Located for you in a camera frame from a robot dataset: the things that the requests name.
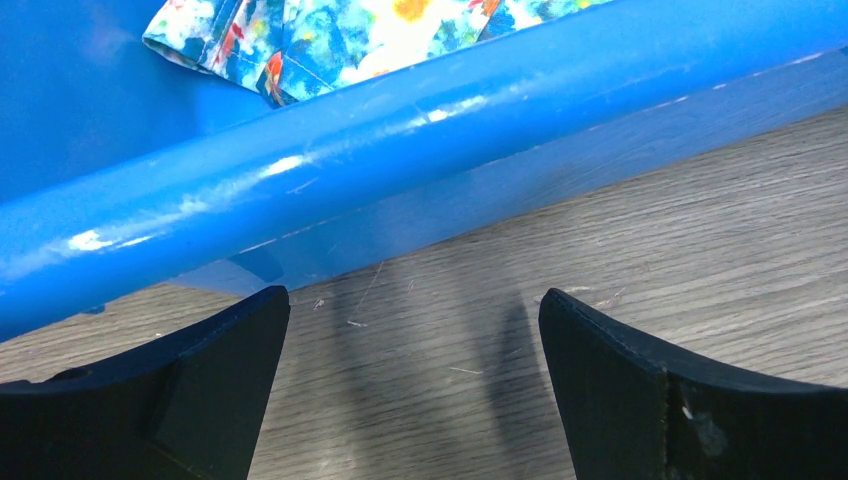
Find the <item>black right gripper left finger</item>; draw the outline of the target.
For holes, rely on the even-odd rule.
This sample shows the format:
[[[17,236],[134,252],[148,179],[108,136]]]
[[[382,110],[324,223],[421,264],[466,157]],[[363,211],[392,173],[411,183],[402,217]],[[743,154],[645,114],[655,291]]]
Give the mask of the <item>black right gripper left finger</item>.
[[[42,382],[1,387],[5,479],[244,479],[290,318],[272,286]]]

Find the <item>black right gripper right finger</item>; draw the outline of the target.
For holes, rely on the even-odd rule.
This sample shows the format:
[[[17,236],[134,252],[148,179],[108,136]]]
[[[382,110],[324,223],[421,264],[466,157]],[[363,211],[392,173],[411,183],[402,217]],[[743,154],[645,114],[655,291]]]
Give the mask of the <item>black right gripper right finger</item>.
[[[543,350],[580,479],[843,479],[847,392],[728,365],[558,289]]]

